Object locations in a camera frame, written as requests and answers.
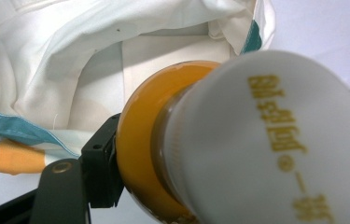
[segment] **white bottle cap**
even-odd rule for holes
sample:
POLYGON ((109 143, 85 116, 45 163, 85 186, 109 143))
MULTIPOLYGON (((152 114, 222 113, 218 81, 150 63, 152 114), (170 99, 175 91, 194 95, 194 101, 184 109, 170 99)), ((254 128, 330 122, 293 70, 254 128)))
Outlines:
POLYGON ((202 223, 350 223, 350 91, 301 56, 249 53, 196 83, 163 157, 202 223))

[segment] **orange fabric patch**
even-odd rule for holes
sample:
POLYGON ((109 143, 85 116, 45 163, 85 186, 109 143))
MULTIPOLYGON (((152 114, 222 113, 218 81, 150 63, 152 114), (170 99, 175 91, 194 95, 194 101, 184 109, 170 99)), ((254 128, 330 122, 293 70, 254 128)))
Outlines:
POLYGON ((7 139, 0 141, 0 173, 11 175, 41 173, 45 153, 7 139))

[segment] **fabric bag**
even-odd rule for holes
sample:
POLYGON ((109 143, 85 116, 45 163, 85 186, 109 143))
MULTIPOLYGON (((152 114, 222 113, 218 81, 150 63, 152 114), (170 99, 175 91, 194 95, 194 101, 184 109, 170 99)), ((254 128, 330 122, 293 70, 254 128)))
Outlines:
POLYGON ((266 49, 270 0, 0 0, 0 172, 77 158, 148 76, 266 49))

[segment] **lid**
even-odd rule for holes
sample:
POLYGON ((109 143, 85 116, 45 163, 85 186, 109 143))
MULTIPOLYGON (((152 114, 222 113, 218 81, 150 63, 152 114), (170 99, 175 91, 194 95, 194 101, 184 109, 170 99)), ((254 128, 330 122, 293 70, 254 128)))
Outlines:
POLYGON ((350 91, 311 60, 221 65, 175 106, 163 146, 202 223, 350 223, 350 91))

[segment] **teal fabric strip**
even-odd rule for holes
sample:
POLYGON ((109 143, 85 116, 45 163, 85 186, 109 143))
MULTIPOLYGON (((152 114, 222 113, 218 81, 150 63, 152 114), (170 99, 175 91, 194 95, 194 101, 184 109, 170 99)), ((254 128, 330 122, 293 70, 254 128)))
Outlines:
POLYGON ((41 143, 59 145, 70 154, 76 156, 74 152, 70 151, 51 132, 18 116, 0 114, 0 135, 23 143, 27 146, 33 146, 41 143))
POLYGON ((259 25, 252 20, 246 42, 241 53, 247 53, 260 49, 262 46, 261 36, 259 36, 259 25))

